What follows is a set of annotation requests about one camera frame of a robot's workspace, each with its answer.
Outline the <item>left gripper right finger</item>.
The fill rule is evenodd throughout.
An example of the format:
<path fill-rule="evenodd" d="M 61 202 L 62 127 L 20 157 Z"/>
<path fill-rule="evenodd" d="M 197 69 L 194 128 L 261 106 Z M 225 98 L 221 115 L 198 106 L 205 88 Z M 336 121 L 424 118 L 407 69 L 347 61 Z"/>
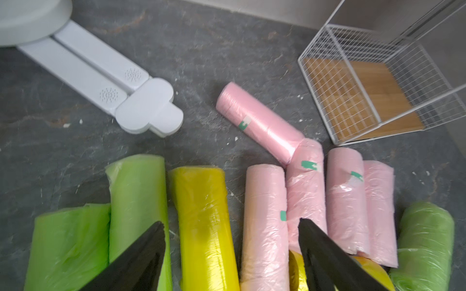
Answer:
<path fill-rule="evenodd" d="M 310 219 L 300 219 L 299 246 L 309 290 L 386 290 Z"/>

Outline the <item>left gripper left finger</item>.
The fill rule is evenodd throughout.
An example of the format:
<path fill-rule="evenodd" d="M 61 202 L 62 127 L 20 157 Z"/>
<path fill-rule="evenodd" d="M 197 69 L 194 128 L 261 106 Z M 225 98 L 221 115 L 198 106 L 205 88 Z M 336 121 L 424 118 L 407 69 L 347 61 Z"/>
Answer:
<path fill-rule="evenodd" d="M 81 291 L 155 291 L 165 250 L 165 227 L 158 221 Z"/>

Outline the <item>yellow roll horizontal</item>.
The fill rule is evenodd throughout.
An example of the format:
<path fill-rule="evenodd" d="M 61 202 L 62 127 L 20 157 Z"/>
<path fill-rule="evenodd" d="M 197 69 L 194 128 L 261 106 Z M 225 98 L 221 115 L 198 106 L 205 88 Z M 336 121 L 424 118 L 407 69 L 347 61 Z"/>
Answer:
<path fill-rule="evenodd" d="M 380 265 L 364 257 L 351 256 L 351 258 L 381 285 L 390 291 L 395 291 L 387 272 Z M 309 290 L 303 256 L 294 251 L 289 251 L 289 274 L 291 291 Z"/>

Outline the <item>yellow roll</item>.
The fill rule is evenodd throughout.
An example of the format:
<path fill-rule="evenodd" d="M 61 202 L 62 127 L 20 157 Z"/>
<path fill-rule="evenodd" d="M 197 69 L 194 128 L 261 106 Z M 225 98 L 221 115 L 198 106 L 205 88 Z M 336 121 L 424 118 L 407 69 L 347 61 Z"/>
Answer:
<path fill-rule="evenodd" d="M 181 289 L 239 290 L 224 171 L 178 167 L 169 172 L 169 188 L 178 214 Z"/>

